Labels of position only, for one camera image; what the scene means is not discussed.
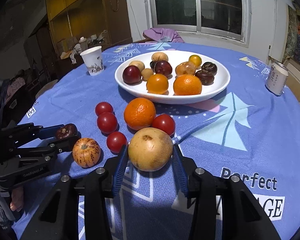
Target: cable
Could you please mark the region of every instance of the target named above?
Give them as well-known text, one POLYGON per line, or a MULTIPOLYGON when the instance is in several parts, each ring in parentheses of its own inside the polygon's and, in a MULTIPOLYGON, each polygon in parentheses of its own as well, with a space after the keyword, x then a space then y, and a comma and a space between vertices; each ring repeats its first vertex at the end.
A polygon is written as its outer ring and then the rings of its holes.
POLYGON ((109 0, 109 2, 110 2, 111 9, 112 9, 114 12, 119 11, 119 0, 117 0, 117 8, 116 8, 116 9, 113 8, 112 1, 109 0))
POLYGON ((140 39, 142 40, 142 36, 141 36, 141 34, 140 34, 140 30, 139 30, 139 27, 138 27, 138 24, 137 24, 136 16, 135 16, 135 14, 134 14, 134 11, 133 11, 133 8, 132 8, 132 5, 131 5, 131 0, 129 0, 129 2, 130 2, 130 8, 131 8, 131 11, 132 11, 132 14, 133 14, 133 17, 134 17, 134 21, 135 21, 136 26, 137 26, 138 34, 139 34, 139 36, 140 36, 140 39))

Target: red tomato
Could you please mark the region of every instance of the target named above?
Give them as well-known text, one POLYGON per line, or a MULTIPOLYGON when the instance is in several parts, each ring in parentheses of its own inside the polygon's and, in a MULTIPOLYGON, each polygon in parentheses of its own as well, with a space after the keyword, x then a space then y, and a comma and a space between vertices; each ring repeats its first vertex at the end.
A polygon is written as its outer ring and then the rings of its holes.
POLYGON ((109 134, 117 129, 118 121, 114 114, 105 112, 98 116, 97 125, 101 132, 109 134))
POLYGON ((113 153, 119 153, 123 145, 128 145, 127 138, 121 132, 113 132, 107 137, 107 146, 113 153))
POLYGON ((169 115, 161 114, 153 120, 152 127, 160 129, 171 136, 174 134, 176 124, 169 115))
POLYGON ((95 112, 97 116, 105 112, 113 113, 113 107, 107 102, 101 102, 96 105, 95 112))

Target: orange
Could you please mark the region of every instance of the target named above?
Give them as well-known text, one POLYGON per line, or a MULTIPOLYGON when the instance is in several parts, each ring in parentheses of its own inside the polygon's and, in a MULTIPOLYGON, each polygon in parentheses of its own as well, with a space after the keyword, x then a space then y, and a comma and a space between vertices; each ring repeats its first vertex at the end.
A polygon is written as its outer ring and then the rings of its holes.
POLYGON ((197 69, 202 64, 202 59, 198 55, 191 55, 189 57, 189 61, 192 62, 197 69))
POLYGON ((155 118, 154 104, 145 98, 135 98, 127 105, 123 117, 133 130, 150 127, 155 118))
POLYGON ((149 93, 162 95, 168 90, 168 79, 162 74, 152 75, 149 77, 146 87, 149 93))
POLYGON ((199 95, 202 91, 202 84, 196 76, 186 74, 174 81, 173 91, 176 96, 199 95))

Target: paper cup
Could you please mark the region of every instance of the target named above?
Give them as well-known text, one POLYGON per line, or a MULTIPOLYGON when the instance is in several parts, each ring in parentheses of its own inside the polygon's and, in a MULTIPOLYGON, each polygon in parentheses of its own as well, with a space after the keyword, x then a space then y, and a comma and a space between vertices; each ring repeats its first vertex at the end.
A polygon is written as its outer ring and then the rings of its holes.
POLYGON ((87 66, 89 74, 95 76, 104 71, 101 55, 101 46, 87 49, 80 53, 83 62, 87 66))

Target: window frame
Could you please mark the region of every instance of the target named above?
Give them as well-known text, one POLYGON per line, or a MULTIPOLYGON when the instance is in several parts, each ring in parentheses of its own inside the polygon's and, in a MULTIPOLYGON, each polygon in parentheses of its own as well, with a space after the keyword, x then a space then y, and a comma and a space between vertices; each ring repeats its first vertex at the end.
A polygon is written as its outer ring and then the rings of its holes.
POLYGON ((157 21, 157 11, 155 0, 149 0, 150 8, 149 21, 152 23, 152 27, 157 28, 169 28, 176 31, 183 31, 187 33, 199 33, 199 34, 209 34, 221 37, 226 40, 235 40, 242 43, 244 47, 248 47, 250 39, 250 26, 251 26, 251 0, 241 0, 242 1, 242 25, 241 25, 241 35, 236 33, 231 33, 223 30, 202 27, 201 26, 201 0, 196 1, 196 11, 197 11, 197 26, 192 25, 178 25, 178 24, 158 24, 157 21))

